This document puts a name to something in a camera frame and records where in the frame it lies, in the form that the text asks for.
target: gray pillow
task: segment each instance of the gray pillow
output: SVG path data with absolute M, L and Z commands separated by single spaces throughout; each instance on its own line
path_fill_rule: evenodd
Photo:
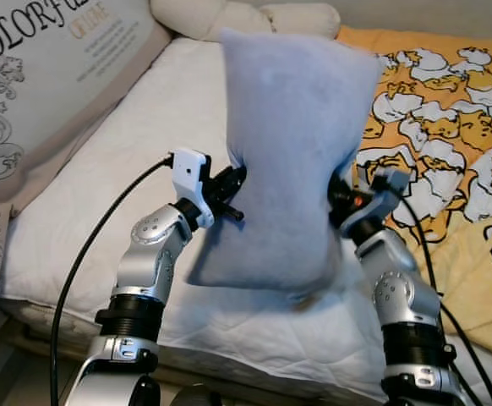
M 243 223 L 208 230 L 188 282 L 308 294 L 341 263 L 327 185 L 357 153 L 379 76 L 375 58 L 307 36 L 222 32 L 227 148 L 248 176 Z

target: white mattress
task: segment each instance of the white mattress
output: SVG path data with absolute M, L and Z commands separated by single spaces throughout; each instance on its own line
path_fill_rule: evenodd
M 99 217 L 139 173 L 168 151 L 186 146 L 212 155 L 214 171 L 227 165 L 225 106 L 220 47 L 175 40 L 56 180 L 13 222 L 0 296 L 56 304 L 65 275 Z M 66 304 L 67 328 L 90 326 L 86 322 L 107 305 L 132 225 L 174 201 L 170 172 L 163 169 L 123 203 L 76 277 Z M 201 234 L 195 234 L 177 263 L 160 336 L 167 352 L 185 351 L 188 358 L 212 365 L 215 374 L 227 377 L 230 372 L 221 357 L 253 376 L 257 371 L 276 381 L 300 380 L 302 385 L 293 388 L 299 395 L 323 393 L 353 404 L 361 398 L 353 393 L 384 399 L 379 387 L 384 365 L 380 327 L 351 244 L 347 266 L 331 291 L 298 312 L 280 294 L 186 284 L 184 275 Z M 48 323 L 48 312 L 34 313 Z M 489 404 L 462 345 L 450 341 L 460 350 L 457 363 L 465 377 Z M 492 377 L 492 355 L 481 354 Z

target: yellow blanket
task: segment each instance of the yellow blanket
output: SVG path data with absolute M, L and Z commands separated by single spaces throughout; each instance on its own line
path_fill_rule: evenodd
M 337 40 L 375 52 L 384 69 L 354 181 L 368 183 L 377 167 L 412 174 L 407 199 L 444 303 L 475 343 L 492 350 L 492 41 L 347 27 Z M 388 225 L 424 272 L 403 205 Z M 444 326 L 454 332 L 448 320 Z

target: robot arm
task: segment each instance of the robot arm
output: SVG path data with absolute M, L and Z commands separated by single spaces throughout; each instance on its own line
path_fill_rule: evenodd
M 408 176 L 393 169 L 376 180 L 402 191 Z M 337 176 L 329 186 L 335 210 L 331 223 L 357 245 L 356 256 L 373 284 L 373 302 L 383 332 L 388 405 L 465 405 L 456 375 L 449 369 L 455 349 L 440 328 L 440 298 L 423 281 L 402 239 L 384 228 L 398 199 L 389 191 L 352 191 Z
M 157 338 L 172 285 L 175 261 L 199 227 L 216 217 L 243 214 L 228 206 L 246 178 L 245 168 L 226 168 L 210 178 L 210 157 L 191 150 L 173 154 L 178 201 L 140 219 L 118 265 L 107 309 L 98 311 L 101 331 L 90 346 L 68 406 L 160 404 L 156 382 Z

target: black cable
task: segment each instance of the black cable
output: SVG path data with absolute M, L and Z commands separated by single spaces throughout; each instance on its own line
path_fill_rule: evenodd
M 461 372 L 456 367 L 456 364 L 454 362 L 451 362 L 450 367 L 451 367 L 452 371 L 458 377 L 458 381 L 460 382 L 460 384 L 464 388 L 464 391 L 466 391 L 466 393 L 469 396 L 469 398 L 472 399 L 473 404 L 475 406 L 483 406 L 483 404 L 479 400 L 478 396 L 475 394 L 475 392 L 473 391 L 473 389 L 469 386 L 469 384 L 467 383 L 467 381 L 464 379 L 464 376 L 462 376 Z
M 426 260 L 426 266 L 427 266 L 427 270 L 429 273 L 430 286 L 432 286 L 432 288 L 437 292 L 436 284 L 435 284 L 434 267 L 432 266 L 432 258 L 430 257 L 429 248 L 428 248 L 428 245 L 426 242 L 426 238 L 424 237 L 424 230 L 421 227 L 421 223 L 418 220 L 417 214 L 415 213 L 415 211 L 413 210 L 411 205 L 407 202 L 407 200 L 404 198 L 404 196 L 398 190 L 394 189 L 392 186 L 390 186 L 386 182 L 385 182 L 385 184 L 383 184 L 382 187 L 385 188 L 386 190 L 389 190 L 394 196 L 396 196 L 406 206 L 406 208 L 409 210 L 410 214 L 412 215 L 413 220 L 417 224 L 418 235 L 419 235 L 421 245 L 423 246 L 424 259 Z M 456 329 L 456 332 L 458 333 L 458 337 L 460 337 L 460 339 L 464 343 L 464 346 L 466 347 L 466 350 L 469 352 L 470 356 L 472 357 L 473 363 L 475 364 L 475 367 L 477 368 L 478 373 L 481 375 L 481 379 L 483 380 L 483 383 L 486 386 L 487 391 L 489 392 L 490 398 L 492 400 L 492 381 L 490 380 L 488 374 L 486 373 L 486 370 L 484 369 L 483 365 L 481 364 L 481 361 L 478 358 L 477 354 L 475 354 L 475 350 L 473 349 L 472 344 L 470 343 L 469 339 L 467 338 L 466 333 L 462 330 L 462 328 L 458 324 L 458 321 L 456 321 L 455 316 L 452 315 L 452 313 L 446 308 L 446 306 L 441 301 L 440 301 L 440 305 L 441 305 L 441 309 L 449 317 L 449 320 L 451 320 L 451 323 L 453 324 L 453 326 Z M 464 377 L 462 376 L 462 374 L 460 374 L 460 371 L 459 371 L 459 375 L 460 375 L 459 378 L 462 378 L 461 382 L 465 382 L 464 385 L 469 389 L 470 392 L 473 392 L 472 388 L 464 380 Z
M 77 258 L 75 258 L 75 262 L 69 271 L 68 277 L 66 278 L 66 282 L 62 287 L 62 292 L 60 292 L 60 296 L 58 298 L 57 307 L 54 312 L 54 317 L 52 319 L 52 329 L 51 329 L 51 406 L 58 406 L 58 367 L 57 367 L 57 348 L 58 348 L 58 328 L 60 327 L 60 318 L 62 317 L 63 307 L 66 302 L 66 297 L 68 296 L 69 289 L 71 288 L 71 284 L 75 278 L 75 274 L 79 270 L 80 264 L 85 258 L 86 252 L 94 242 L 97 237 L 97 234 L 101 231 L 109 217 L 117 210 L 118 206 L 122 203 L 122 201 L 132 192 L 135 187 L 137 187 L 145 178 L 151 175 L 153 172 L 157 171 L 160 167 L 172 166 L 172 156 L 165 158 L 164 160 L 158 162 L 156 165 L 144 171 L 141 175 L 131 183 L 131 185 L 124 190 L 120 194 L 120 196 L 112 203 L 111 207 L 109 207 L 100 221 L 96 224 L 92 233 L 90 233 L 89 237 L 86 239 L 83 247 L 80 249 L 77 254 Z

